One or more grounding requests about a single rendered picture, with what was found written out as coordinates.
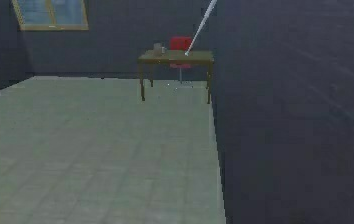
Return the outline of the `brown wooden table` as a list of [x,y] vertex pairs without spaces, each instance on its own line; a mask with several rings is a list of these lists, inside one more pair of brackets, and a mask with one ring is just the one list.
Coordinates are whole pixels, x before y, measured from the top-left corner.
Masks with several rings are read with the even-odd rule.
[[214,55],[208,50],[193,50],[186,55],[182,50],[167,50],[164,54],[156,56],[153,50],[145,51],[137,59],[138,78],[140,84],[140,97],[145,100],[145,86],[144,86],[144,72],[143,66],[145,64],[189,64],[202,65],[207,67],[206,89],[207,89],[207,103],[211,103],[211,79],[213,76]]

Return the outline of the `grey mug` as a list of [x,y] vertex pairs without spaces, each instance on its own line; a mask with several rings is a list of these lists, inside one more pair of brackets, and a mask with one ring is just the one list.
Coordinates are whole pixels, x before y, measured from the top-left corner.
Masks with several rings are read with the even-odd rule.
[[166,47],[162,43],[155,43],[153,45],[153,54],[155,56],[162,56],[166,52]]

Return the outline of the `red office chair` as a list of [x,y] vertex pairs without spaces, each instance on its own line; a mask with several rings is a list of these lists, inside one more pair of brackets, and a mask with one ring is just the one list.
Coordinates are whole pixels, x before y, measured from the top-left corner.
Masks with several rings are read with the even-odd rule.
[[[192,38],[190,36],[173,36],[170,39],[169,48],[170,50],[187,51],[191,42]],[[179,71],[180,83],[183,83],[183,70],[191,68],[189,64],[171,64],[170,67]]]

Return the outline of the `white baseball bat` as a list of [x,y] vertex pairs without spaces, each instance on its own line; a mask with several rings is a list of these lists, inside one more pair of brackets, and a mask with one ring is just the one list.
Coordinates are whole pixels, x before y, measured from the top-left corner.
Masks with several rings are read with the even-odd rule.
[[204,13],[204,16],[201,19],[201,22],[200,22],[200,24],[199,24],[199,26],[198,26],[198,28],[197,28],[194,36],[193,36],[193,39],[192,39],[191,43],[190,43],[188,49],[184,53],[185,56],[189,56],[189,54],[190,54],[190,52],[191,52],[191,50],[192,50],[192,48],[193,48],[193,46],[194,46],[194,44],[195,44],[195,42],[197,40],[197,37],[199,36],[199,34],[202,31],[202,29],[204,28],[208,18],[210,17],[212,11],[214,10],[214,8],[215,8],[215,6],[217,4],[217,1],[218,0],[211,0],[210,1],[209,5],[208,5],[208,7],[207,7],[207,9],[206,9],[206,11]]

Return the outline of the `wooden framed window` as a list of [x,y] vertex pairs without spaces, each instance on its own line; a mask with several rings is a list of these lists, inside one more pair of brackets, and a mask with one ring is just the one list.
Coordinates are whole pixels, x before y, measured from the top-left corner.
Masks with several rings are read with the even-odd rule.
[[11,0],[21,31],[87,31],[86,0]]

